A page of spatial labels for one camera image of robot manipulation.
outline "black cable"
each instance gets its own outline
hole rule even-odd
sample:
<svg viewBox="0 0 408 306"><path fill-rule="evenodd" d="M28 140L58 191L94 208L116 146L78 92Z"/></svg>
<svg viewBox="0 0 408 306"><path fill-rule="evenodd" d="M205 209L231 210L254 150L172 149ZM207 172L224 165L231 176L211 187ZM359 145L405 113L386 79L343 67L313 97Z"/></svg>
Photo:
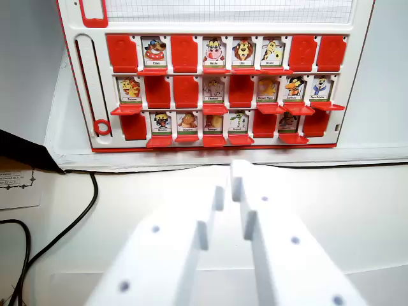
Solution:
<svg viewBox="0 0 408 306"><path fill-rule="evenodd" d="M30 230L28 228L28 226L20 220L16 220L16 219L10 219L10 220L0 220L0 224L18 224L20 225L23 230L24 230L24 234L25 234L25 256L24 256L24 263L23 263L23 267L21 269L21 274L19 279L21 279L23 277L23 275L25 275L27 273L27 264L28 264L28 259L30 258L30 252L31 252L31 234L30 234ZM18 292L18 306L22 306L23 305L23 287L22 286L16 286L14 289L14 292Z"/></svg>
<svg viewBox="0 0 408 306"><path fill-rule="evenodd" d="M96 199L98 198L98 193L99 193L99 188L98 188L98 183L96 182L95 178L95 173L90 172L89 173L91 176L92 183L94 185L94 196L92 197L91 202L85 208L85 210L66 228L64 229L58 236L56 236L46 247L44 247L40 252L38 252L33 258L31 258L28 261L26 270L24 271L24 274L20 276L17 282L17 286L14 289L13 295L10 298L9 306L13 306L15 303L15 300L18 299L22 300L22 288L24 286L24 279L27 276L27 273L32 267L32 265L42 256L44 253L46 253L49 249L51 249L63 236L65 236L70 230L72 230L85 216L86 214L91 210L91 208L94 206Z"/></svg>

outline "grid paper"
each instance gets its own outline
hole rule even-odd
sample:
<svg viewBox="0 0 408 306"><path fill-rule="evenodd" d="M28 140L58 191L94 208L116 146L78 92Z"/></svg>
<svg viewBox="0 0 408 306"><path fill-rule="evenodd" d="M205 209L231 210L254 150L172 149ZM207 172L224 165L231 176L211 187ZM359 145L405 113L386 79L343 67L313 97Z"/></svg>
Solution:
<svg viewBox="0 0 408 306"><path fill-rule="evenodd" d="M110 22L349 22L353 0L106 0Z"/></svg>

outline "black hole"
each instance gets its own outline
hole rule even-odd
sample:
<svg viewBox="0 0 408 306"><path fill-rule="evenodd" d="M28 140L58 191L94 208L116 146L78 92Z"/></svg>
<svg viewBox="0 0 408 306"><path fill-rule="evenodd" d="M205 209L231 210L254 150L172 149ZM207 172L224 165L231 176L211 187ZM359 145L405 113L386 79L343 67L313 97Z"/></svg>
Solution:
<svg viewBox="0 0 408 306"><path fill-rule="evenodd" d="M127 290L129 290L129 287L130 287L130 283L125 280L121 282L121 284L119 285L119 290L121 292L126 292Z"/></svg>

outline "cartoon dog card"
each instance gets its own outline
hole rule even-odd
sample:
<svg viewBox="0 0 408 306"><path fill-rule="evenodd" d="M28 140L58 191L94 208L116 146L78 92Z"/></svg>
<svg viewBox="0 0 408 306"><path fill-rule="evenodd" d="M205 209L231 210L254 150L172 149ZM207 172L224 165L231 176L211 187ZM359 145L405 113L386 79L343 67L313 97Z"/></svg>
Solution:
<svg viewBox="0 0 408 306"><path fill-rule="evenodd" d="M276 102L279 83L274 78L260 78L256 101L259 103Z"/></svg>
<svg viewBox="0 0 408 306"><path fill-rule="evenodd" d="M333 81L329 76L319 75L313 79L312 92L310 93L311 101L328 101L332 93Z"/></svg>
<svg viewBox="0 0 408 306"><path fill-rule="evenodd" d="M117 77L116 82L121 103L142 103L140 82L137 82L134 76Z"/></svg>
<svg viewBox="0 0 408 306"><path fill-rule="evenodd" d="M203 134L222 134L222 115L204 115Z"/></svg>
<svg viewBox="0 0 408 306"><path fill-rule="evenodd" d="M146 67L167 67L166 44L160 37L142 37L142 47Z"/></svg>
<svg viewBox="0 0 408 306"><path fill-rule="evenodd" d="M152 135L171 135L171 117L163 112L150 113Z"/></svg>
<svg viewBox="0 0 408 306"><path fill-rule="evenodd" d="M203 78L203 103L224 103L224 83L220 77Z"/></svg>
<svg viewBox="0 0 408 306"><path fill-rule="evenodd" d="M246 134L249 116L243 110L236 110L229 115L228 134Z"/></svg>
<svg viewBox="0 0 408 306"><path fill-rule="evenodd" d="M225 68L226 45L221 37L203 38L204 68Z"/></svg>
<svg viewBox="0 0 408 306"><path fill-rule="evenodd" d="M306 82L301 76L289 76L286 78L283 101L303 101L305 95Z"/></svg>
<svg viewBox="0 0 408 306"><path fill-rule="evenodd" d="M197 135L197 116L193 113L177 113L177 133L179 135Z"/></svg>
<svg viewBox="0 0 408 306"><path fill-rule="evenodd" d="M254 66L255 47L249 38L236 38L233 40L232 66L252 67Z"/></svg>
<svg viewBox="0 0 408 306"><path fill-rule="evenodd" d="M261 49L261 67L282 66L284 50L284 43L279 38L264 38Z"/></svg>
<svg viewBox="0 0 408 306"><path fill-rule="evenodd" d="M298 131L299 116L294 116L289 112L283 114L279 120L278 132L296 133Z"/></svg>

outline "red ring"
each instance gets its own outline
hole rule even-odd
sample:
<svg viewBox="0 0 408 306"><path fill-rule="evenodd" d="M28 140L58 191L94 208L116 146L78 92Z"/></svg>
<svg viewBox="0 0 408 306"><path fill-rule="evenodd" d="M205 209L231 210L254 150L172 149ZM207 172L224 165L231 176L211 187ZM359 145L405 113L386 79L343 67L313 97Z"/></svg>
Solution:
<svg viewBox="0 0 408 306"><path fill-rule="evenodd" d="M108 127L108 129L106 131L101 131L99 129L99 124L103 123L104 125L106 125ZM94 122L94 130L97 134L105 136L107 134L110 134L111 128L110 128L110 123L105 120L105 119L98 119L97 121Z"/></svg>

